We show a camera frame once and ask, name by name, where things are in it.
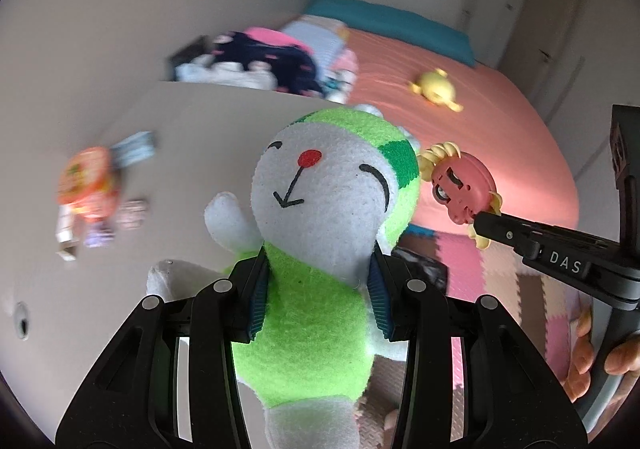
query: red nose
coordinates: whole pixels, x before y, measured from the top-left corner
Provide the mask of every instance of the red nose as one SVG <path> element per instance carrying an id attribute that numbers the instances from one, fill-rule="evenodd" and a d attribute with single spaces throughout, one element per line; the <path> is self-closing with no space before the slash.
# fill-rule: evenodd
<path id="1" fill-rule="evenodd" d="M 318 150 L 306 150 L 306 152 L 302 152 L 298 157 L 298 165 L 300 168 L 311 168 L 311 166 L 315 166 L 320 159 L 322 158 L 322 153 Z"/>

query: pink clothing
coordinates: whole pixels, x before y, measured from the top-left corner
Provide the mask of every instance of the pink clothing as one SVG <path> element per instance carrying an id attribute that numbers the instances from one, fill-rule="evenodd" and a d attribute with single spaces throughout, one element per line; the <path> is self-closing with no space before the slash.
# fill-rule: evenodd
<path id="1" fill-rule="evenodd" d="M 329 70 L 333 70 L 334 72 L 337 70 L 348 70 L 356 74 L 358 73 L 358 57 L 353 50 L 345 48 L 330 66 Z"/>
<path id="2" fill-rule="evenodd" d="M 304 50 L 307 54 L 312 55 L 313 50 L 302 41 L 278 32 L 277 30 L 271 30 L 270 28 L 262 28 L 261 26 L 251 26 L 244 32 L 249 38 L 260 41 L 261 43 L 271 46 L 296 46 Z"/>

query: teal pillow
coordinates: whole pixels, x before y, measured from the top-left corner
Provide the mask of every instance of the teal pillow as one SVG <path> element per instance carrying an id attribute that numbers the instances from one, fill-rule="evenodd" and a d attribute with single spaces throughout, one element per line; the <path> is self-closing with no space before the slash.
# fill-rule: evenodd
<path id="1" fill-rule="evenodd" d="M 476 64 L 466 34 L 408 10 L 361 0 L 314 0 L 305 13 L 333 18 L 350 28 L 414 44 L 468 66 Z"/>

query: black handle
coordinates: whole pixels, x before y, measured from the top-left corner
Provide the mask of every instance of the black handle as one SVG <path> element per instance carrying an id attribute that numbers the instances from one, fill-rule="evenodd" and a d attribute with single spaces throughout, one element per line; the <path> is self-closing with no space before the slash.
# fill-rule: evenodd
<path id="1" fill-rule="evenodd" d="M 591 339 L 596 344 L 594 346 L 596 360 L 591 368 L 591 385 L 587 393 L 575 402 L 575 408 L 587 432 L 591 432 L 596 426 L 600 415 L 611 401 L 622 380 L 622 377 L 609 375 L 604 370 L 607 356 L 611 350 L 640 331 L 640 311 L 611 309 L 604 336 L 601 337 L 601 341 L 596 339 L 598 336 L 596 322 L 602 320 L 602 317 L 598 318 L 597 314 L 599 311 L 602 313 L 602 310 L 602 304 L 596 302 L 593 307 L 594 330 L 591 333 Z"/>

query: yellow plush toy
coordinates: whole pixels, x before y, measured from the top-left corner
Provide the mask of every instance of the yellow plush toy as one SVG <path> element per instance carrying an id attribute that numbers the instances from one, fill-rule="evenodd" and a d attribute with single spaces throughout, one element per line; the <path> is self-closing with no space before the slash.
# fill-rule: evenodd
<path id="1" fill-rule="evenodd" d="M 454 112 L 461 112 L 463 106 L 456 102 L 456 89 L 447 77 L 446 71 L 436 68 L 432 72 L 420 75 L 417 83 L 411 83 L 410 88 L 435 105 L 447 106 Z"/>

